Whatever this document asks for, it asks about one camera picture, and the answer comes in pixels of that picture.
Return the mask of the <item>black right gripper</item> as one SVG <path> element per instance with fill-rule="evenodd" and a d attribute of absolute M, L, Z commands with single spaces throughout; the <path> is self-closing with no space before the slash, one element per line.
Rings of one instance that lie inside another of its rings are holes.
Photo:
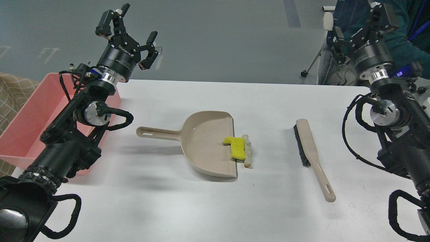
<path fill-rule="evenodd" d="M 331 53 L 337 64 L 347 64 L 351 60 L 358 81 L 388 81 L 394 60 L 382 39 L 399 28 L 399 21 L 392 5 L 367 2 L 370 13 L 356 37 L 346 41 L 340 27 L 332 28 Z"/>

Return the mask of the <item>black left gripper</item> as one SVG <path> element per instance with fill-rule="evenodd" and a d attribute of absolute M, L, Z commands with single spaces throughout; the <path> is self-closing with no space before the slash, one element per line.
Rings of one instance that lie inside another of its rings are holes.
<path fill-rule="evenodd" d="M 114 71 L 120 75 L 120 82 L 129 81 L 137 63 L 141 70 L 149 70 L 159 55 L 154 45 L 157 31 L 149 34 L 145 45 L 139 44 L 126 32 L 123 17 L 129 8 L 130 4 L 125 3 L 120 9 L 105 11 L 95 29 L 97 36 L 109 40 L 109 44 L 97 62 L 97 68 Z M 148 52 L 143 60 L 142 51 Z"/>

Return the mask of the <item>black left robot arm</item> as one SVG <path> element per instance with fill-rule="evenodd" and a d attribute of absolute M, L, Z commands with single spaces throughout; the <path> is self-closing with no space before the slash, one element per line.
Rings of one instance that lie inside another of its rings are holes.
<path fill-rule="evenodd" d="M 136 66 L 148 70 L 159 55 L 153 31 L 144 45 L 127 32 L 123 18 L 130 7 L 103 13 L 95 34 L 109 43 L 89 67 L 59 72 L 68 103 L 40 136 L 45 148 L 18 177 L 1 178 L 1 241 L 32 242 L 39 233 L 50 239 L 67 236 L 75 227 L 82 200 L 77 194 L 57 196 L 61 184 L 101 157 L 106 131 L 127 127 L 133 115 L 109 107 L 106 100 L 119 82 L 129 81 Z"/>

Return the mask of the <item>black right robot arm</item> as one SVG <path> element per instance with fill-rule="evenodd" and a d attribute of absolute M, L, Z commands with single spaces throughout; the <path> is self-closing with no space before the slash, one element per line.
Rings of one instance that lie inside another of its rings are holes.
<path fill-rule="evenodd" d="M 402 190 L 389 196 L 388 219 L 393 230 L 410 241 L 429 241 L 429 116 L 413 96 L 417 77 L 429 79 L 429 53 L 415 40 L 429 39 L 428 0 L 342 0 L 336 6 L 335 25 L 329 32 L 333 60 L 349 66 L 371 92 L 355 99 L 356 120 L 376 133 L 381 143 L 381 170 L 409 178 L 415 198 Z M 397 199 L 418 206 L 426 235 L 400 228 Z"/>

